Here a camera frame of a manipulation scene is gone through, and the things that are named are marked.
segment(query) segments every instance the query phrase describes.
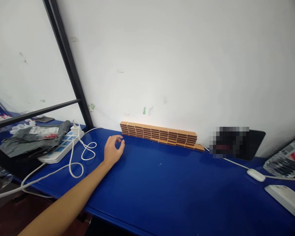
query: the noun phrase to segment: power strip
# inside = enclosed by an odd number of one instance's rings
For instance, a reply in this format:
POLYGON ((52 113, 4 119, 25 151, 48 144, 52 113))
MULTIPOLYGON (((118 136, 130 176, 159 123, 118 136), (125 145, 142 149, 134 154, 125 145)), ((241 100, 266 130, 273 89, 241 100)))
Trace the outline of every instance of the power strip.
POLYGON ((295 216, 295 192, 284 185, 269 185, 265 190, 295 216))
MULTIPOLYGON (((80 138, 83 136, 84 132, 80 130, 80 138)), ((61 145, 53 153, 39 157, 38 160, 48 164, 58 163, 72 149, 72 142, 76 145, 78 141, 78 135, 73 134, 73 131, 70 131, 63 137, 61 145)))

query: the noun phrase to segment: human arm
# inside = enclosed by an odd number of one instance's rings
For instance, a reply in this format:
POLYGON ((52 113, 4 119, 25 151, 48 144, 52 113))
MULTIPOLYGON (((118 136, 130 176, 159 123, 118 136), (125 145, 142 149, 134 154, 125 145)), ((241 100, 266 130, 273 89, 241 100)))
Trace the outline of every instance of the human arm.
POLYGON ((120 135, 110 136, 105 145, 104 161, 37 216, 19 236, 62 235, 81 212, 100 181, 120 159, 125 147, 125 141, 121 141, 121 138, 120 135), (121 142, 119 149, 115 147, 116 142, 121 142))

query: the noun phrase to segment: floor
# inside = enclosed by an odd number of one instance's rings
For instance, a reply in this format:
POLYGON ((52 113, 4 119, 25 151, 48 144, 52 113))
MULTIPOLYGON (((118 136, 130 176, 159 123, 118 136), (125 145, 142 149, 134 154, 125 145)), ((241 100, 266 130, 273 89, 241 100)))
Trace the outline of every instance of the floor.
MULTIPOLYGON (((19 185, 10 183, 0 193, 18 188, 19 185)), ((0 236, 18 235, 35 217, 49 207, 55 199, 37 197, 35 195, 17 192, 0 199, 0 236)), ((111 225, 88 213, 80 213, 64 236, 90 235, 133 235, 121 228, 111 225)))

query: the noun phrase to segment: finger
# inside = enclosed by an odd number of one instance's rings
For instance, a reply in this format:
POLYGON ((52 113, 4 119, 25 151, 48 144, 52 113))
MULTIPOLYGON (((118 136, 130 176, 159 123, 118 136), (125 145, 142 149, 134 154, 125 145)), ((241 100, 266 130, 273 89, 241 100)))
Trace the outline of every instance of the finger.
POLYGON ((120 144, 120 147, 118 149, 118 152, 123 153, 124 152, 124 148, 125 148, 125 140, 123 140, 120 144))
POLYGON ((111 136, 108 137, 106 144, 109 144, 111 141, 111 136))
POLYGON ((117 139, 120 140, 121 138, 123 138, 121 135, 114 135, 114 136, 111 137, 110 143, 115 145, 117 139))

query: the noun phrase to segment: wooden block wall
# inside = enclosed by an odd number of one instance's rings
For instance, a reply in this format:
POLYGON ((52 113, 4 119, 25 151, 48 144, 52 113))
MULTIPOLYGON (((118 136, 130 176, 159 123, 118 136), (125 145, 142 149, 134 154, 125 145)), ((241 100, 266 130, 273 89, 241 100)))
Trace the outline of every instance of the wooden block wall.
POLYGON ((136 124, 126 121, 122 121, 120 127, 123 135, 144 138, 161 144, 179 146, 204 152, 203 146, 196 144, 197 134, 195 132, 136 124))

